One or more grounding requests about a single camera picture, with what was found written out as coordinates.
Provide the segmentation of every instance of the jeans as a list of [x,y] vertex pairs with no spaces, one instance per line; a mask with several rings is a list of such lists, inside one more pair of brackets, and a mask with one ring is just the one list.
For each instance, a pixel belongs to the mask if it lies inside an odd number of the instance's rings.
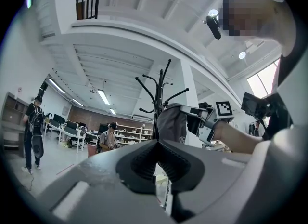
[[[25,147],[25,153],[26,153],[26,167],[28,169],[32,168],[32,163],[31,163],[31,151],[32,151],[32,144],[31,144],[31,140],[32,140],[32,135],[28,135],[26,138],[26,141],[24,142],[24,147]],[[39,161],[40,159],[35,157],[35,164],[37,166],[39,166]]]

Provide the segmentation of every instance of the black coat rack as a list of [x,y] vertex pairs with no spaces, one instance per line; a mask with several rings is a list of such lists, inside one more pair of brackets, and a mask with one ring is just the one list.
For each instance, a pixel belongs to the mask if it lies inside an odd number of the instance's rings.
[[162,69],[160,69],[158,83],[157,83],[157,81],[154,78],[151,78],[151,77],[149,77],[149,76],[147,76],[145,74],[142,75],[143,77],[151,79],[151,80],[153,80],[155,82],[155,84],[156,84],[155,98],[153,97],[151,92],[148,90],[148,88],[146,88],[145,85],[140,81],[139,77],[135,78],[139,82],[139,84],[141,84],[141,86],[145,89],[145,91],[149,94],[149,96],[152,99],[152,103],[154,104],[154,108],[153,108],[152,111],[146,111],[143,108],[139,108],[140,111],[145,112],[147,114],[151,114],[151,113],[154,112],[153,139],[158,139],[159,138],[159,133],[158,133],[158,128],[157,128],[157,119],[158,119],[158,116],[163,111],[163,107],[167,107],[168,106],[168,102],[172,98],[174,98],[174,97],[176,97],[178,95],[181,95],[182,93],[184,93],[186,91],[189,91],[189,89],[186,88],[185,90],[183,90],[183,91],[173,95],[172,97],[168,98],[166,101],[164,101],[164,104],[163,104],[164,86],[166,84],[173,85],[172,83],[167,83],[167,82],[164,83],[164,78],[165,78],[165,75],[167,73],[167,70],[169,68],[170,63],[171,63],[171,59],[168,60],[168,64],[167,64],[167,66],[166,66],[164,71]]

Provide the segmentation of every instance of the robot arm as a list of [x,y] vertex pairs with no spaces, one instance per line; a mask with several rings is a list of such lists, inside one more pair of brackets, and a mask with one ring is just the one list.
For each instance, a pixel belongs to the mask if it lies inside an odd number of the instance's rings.
[[211,105],[206,105],[205,108],[184,105],[180,107],[181,112],[187,115],[189,131],[211,147],[213,147],[211,140],[215,134],[215,124],[220,120],[229,123],[234,118],[229,102],[216,102],[215,105],[216,109]]

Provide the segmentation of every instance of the fluorescent light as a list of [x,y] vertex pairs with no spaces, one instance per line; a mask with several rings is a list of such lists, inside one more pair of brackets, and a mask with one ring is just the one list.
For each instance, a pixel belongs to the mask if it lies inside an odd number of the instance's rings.
[[246,56],[246,52],[245,51],[243,51],[243,52],[240,52],[240,54],[239,54],[239,58],[242,60],[242,59],[244,59],[245,58],[245,56]]
[[30,8],[31,7],[31,0],[26,0],[26,3],[27,3],[27,8]]
[[79,104],[80,106],[84,106],[83,104],[81,104],[80,102],[76,101],[75,99],[73,99],[74,102],[76,102],[77,104]]
[[97,93],[101,96],[102,100],[103,100],[107,105],[110,105],[110,103],[108,102],[107,97],[106,97],[104,91],[97,90]]
[[116,112],[111,108],[110,109],[110,111],[114,114],[114,115],[116,115]]
[[208,12],[208,15],[209,16],[216,16],[218,14],[218,11],[216,9],[211,9],[209,12]]
[[55,83],[52,79],[49,79],[49,81],[50,81],[59,91],[61,91],[63,94],[65,94],[65,92],[64,92],[58,85],[56,85],[56,83]]

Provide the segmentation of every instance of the white pillar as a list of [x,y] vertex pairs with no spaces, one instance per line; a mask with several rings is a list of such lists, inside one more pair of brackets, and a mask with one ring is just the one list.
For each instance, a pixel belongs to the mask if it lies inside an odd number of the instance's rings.
[[[193,74],[191,70],[191,66],[188,62],[184,60],[179,60],[174,66],[174,78],[173,78],[173,86],[169,88],[171,91],[169,96],[172,96],[180,91],[189,88],[188,92],[185,92],[173,99],[170,100],[169,103],[180,103],[187,106],[198,107],[198,98],[196,87],[193,81]],[[188,131],[186,127],[187,135],[185,144],[201,148],[202,142],[199,140],[196,135],[192,134]]]

